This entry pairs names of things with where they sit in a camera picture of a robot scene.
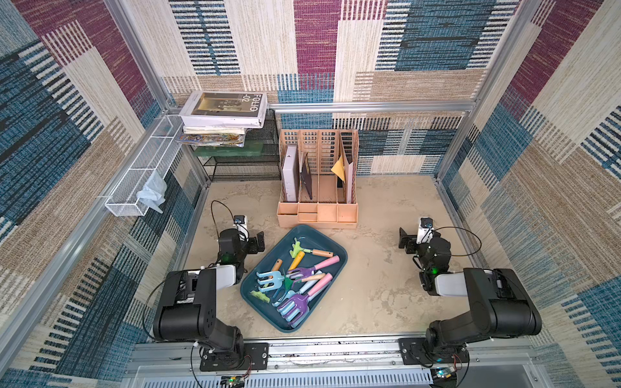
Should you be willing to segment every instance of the white wire mesh basket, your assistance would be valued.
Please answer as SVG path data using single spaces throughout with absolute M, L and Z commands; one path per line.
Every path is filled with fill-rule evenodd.
M 147 213 L 149 208 L 138 200 L 136 193 L 142 190 L 153 171 L 164 179 L 181 148 L 175 135 L 182 124 L 179 116 L 170 115 L 160 122 L 106 200 L 106 207 L 112 214 L 121 217 Z

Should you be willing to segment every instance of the white book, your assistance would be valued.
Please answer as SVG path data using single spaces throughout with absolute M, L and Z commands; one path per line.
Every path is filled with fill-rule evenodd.
M 194 91 L 179 115 L 188 127 L 262 128 L 265 93 Z
M 245 135 L 248 131 L 247 128 L 231 128 L 231 127 L 190 127 L 185 125 L 183 127 L 183 133 L 235 133 L 237 135 Z
M 297 166 L 297 146 L 290 145 L 287 147 L 283 162 L 284 196 L 287 202 L 297 202 L 297 191 L 300 187 L 300 172 Z

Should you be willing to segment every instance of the patterned carpet wall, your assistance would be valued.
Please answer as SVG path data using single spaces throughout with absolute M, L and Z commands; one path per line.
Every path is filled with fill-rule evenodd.
M 102 0 L 0 0 L 0 327 L 158 113 Z M 164 214 L 108 216 L 0 387 L 119 381 L 197 201 L 189 160 L 165 180 Z
M 443 180 L 537 305 L 555 386 L 621 386 L 621 2 L 545 0 Z
M 107 216 L 0 387 L 120 385 L 134 345 L 147 339 L 147 297 L 173 269 L 201 192 L 190 163 L 179 154 L 166 175 L 163 214 Z M 158 298 L 148 301 L 147 327 Z
M 173 100 L 471 99 L 519 0 L 123 0 Z M 284 129 L 365 130 L 360 174 L 436 171 L 462 112 L 283 114 Z

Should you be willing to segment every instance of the purple garden fork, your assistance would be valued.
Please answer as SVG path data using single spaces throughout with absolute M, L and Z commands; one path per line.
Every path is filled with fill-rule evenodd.
M 340 258 L 338 256 L 332 256 L 329 259 L 323 260 L 321 263 L 315 264 L 315 266 L 310 268 L 298 267 L 296 269 L 291 269 L 287 271 L 287 277 L 290 279 L 299 279 L 301 277 L 309 277 L 314 273 L 314 271 L 318 269 L 322 269 L 324 267 L 333 265 L 334 263 L 338 263 Z
M 287 314 L 283 315 L 285 319 L 291 318 L 292 316 L 299 314 L 291 323 L 291 326 L 297 326 L 299 322 L 304 319 L 304 315 L 308 312 L 308 300 L 314 294 L 318 293 L 326 284 L 328 284 L 332 280 L 332 274 L 325 274 L 324 277 L 320 281 L 318 281 L 312 289 L 306 295 L 295 294 L 287 300 L 287 302 L 278 307 L 278 312 L 289 311 Z

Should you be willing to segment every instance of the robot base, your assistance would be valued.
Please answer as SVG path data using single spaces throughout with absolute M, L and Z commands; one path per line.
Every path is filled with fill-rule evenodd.
M 462 364 L 469 360 L 468 352 L 457 348 L 426 349 L 425 337 L 400 338 L 399 350 L 403 365 L 431 365 L 431 364 L 453 364 L 452 354 L 456 354 Z
M 201 372 L 219 372 L 232 370 L 246 370 L 250 364 L 250 360 L 245 356 L 248 355 L 252 359 L 252 370 L 261 371 L 268 367 L 268 355 L 270 344 L 261 343 L 245 343 L 243 344 L 243 363 L 237 369 L 234 368 L 240 362 L 240 356 L 236 353 L 207 353 L 201 357 Z

